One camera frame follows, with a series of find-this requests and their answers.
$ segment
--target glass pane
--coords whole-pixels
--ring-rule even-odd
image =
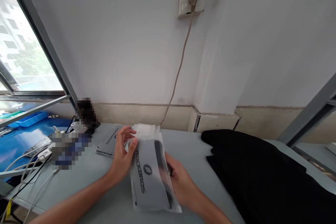
[[[0,0],[0,64],[16,91],[63,90],[17,0]]]
[[[5,86],[0,82],[0,91],[4,91],[7,90],[7,88],[5,88]]]

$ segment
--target white cable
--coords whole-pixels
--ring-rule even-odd
[[[35,165],[36,165],[38,162],[41,162],[41,160],[40,160],[39,158],[38,158],[38,159],[36,160],[36,162],[33,164],[33,167],[32,167],[32,169],[31,169],[31,171],[34,170],[34,167],[35,167]],[[33,183],[35,183],[36,180],[38,179],[38,177],[40,176],[41,172],[37,175],[37,177],[35,178],[35,180],[30,181],[29,184],[33,184]],[[21,182],[21,184],[20,184],[20,186],[19,186],[19,191],[21,190],[21,187],[23,186],[23,184],[27,184],[25,181],[28,179],[28,177],[29,177],[30,174],[31,174],[31,172],[29,172],[29,174],[27,175],[27,177]]]
[[[31,163],[32,160],[33,160],[38,154],[40,154],[41,152],[43,152],[44,150],[45,150],[45,149],[42,149],[42,150],[39,150],[38,152],[36,152],[36,153],[31,157],[31,159],[29,160],[28,163]],[[34,167],[35,167],[35,165],[36,165],[36,163],[33,164],[33,167],[32,167],[32,169],[29,171],[29,173],[28,173],[26,179],[27,179],[28,176],[34,171]],[[24,176],[25,176],[25,174],[26,174],[27,169],[28,169],[28,166],[27,166],[27,167],[25,168],[25,170],[23,171],[23,174],[22,174],[22,176],[21,176],[21,183],[23,183],[24,180],[26,180],[26,179],[23,179],[23,178],[24,178]]]
[[[7,212],[7,207],[5,208],[5,211],[4,211],[3,215],[2,215],[2,219],[1,219],[0,224],[4,224],[6,212]]]
[[[21,169],[21,168],[23,168],[23,167],[25,167],[25,166],[33,165],[33,164],[36,163],[36,162],[38,162],[38,160],[36,160],[35,162],[31,162],[31,163],[24,164],[24,165],[22,165],[22,166],[16,167],[16,168],[13,169],[13,170],[19,170],[19,169]]]
[[[43,145],[43,146],[40,146],[40,147],[36,148],[35,150],[32,150],[32,151],[28,152],[27,154],[22,155],[21,157],[18,157],[17,159],[15,159],[15,160],[13,161],[13,163],[11,163],[11,164],[6,168],[6,170],[4,170],[4,172],[8,171],[9,168],[12,167],[12,165],[15,164],[16,161],[18,161],[19,159],[21,159],[21,158],[23,158],[23,157],[25,157],[25,156],[28,156],[30,153],[33,153],[34,151],[37,151],[38,149],[41,149],[41,148],[43,148],[43,147],[47,147],[49,144],[50,144],[50,143],[48,143],[48,144],[46,144],[46,145]]]
[[[40,189],[38,190],[38,192],[37,192],[37,194],[36,194],[36,196],[35,196],[33,202],[31,203],[31,206],[30,206],[30,208],[29,208],[29,210],[28,210],[27,216],[26,216],[26,218],[25,218],[23,224],[26,223],[26,221],[27,221],[27,219],[28,219],[28,216],[29,216],[29,214],[30,214],[30,211],[33,209],[35,200],[37,199],[37,196],[38,196],[38,194],[40,193],[40,191],[42,190],[43,186],[48,182],[49,179],[52,178],[52,176],[53,176],[56,172],[58,172],[58,170],[53,171],[53,173],[49,176],[49,178],[47,178],[47,180],[42,184],[42,186],[41,186]]]

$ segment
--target finger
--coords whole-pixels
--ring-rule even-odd
[[[122,148],[124,147],[124,142],[123,142],[123,133],[125,130],[129,129],[131,126],[125,126],[122,127],[118,132],[117,132],[117,142],[115,144],[116,149],[119,151],[122,151]]]
[[[124,138],[133,138],[133,137],[134,137],[134,136],[131,135],[131,134],[127,134],[127,135],[124,136]]]
[[[125,127],[122,127],[119,131],[118,131],[118,133],[121,135],[121,134],[124,134],[125,133],[125,131],[126,130],[128,130],[128,129],[130,129],[131,128],[131,126],[125,126]]]
[[[122,134],[129,134],[129,133],[135,134],[136,131],[134,129],[128,128],[125,129]]]
[[[132,158],[133,158],[133,153],[137,147],[138,144],[138,139],[137,138],[133,138],[131,144],[128,147],[128,152],[126,154],[127,159],[131,162]]]
[[[166,156],[167,163],[170,164],[170,166],[174,170],[179,165],[179,162],[176,159],[174,159],[172,156],[170,156],[167,152],[164,152],[164,154]]]

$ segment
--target black cloth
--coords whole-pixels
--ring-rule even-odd
[[[232,130],[205,131],[209,164],[247,224],[336,223],[336,195],[272,144]]]

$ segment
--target blue surface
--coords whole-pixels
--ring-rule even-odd
[[[0,138],[0,172],[4,171],[15,159],[22,156],[39,141],[49,136],[55,130],[66,130],[69,119],[45,118],[28,128],[18,127],[15,131]],[[27,164],[29,157],[18,160],[11,169]]]
[[[17,120],[16,122],[13,122],[11,124],[8,124],[9,127],[17,128],[17,127],[30,127],[33,124],[43,120],[44,118],[48,117],[47,112],[45,111],[38,111],[34,114],[31,114],[27,117],[24,117],[20,120]]]

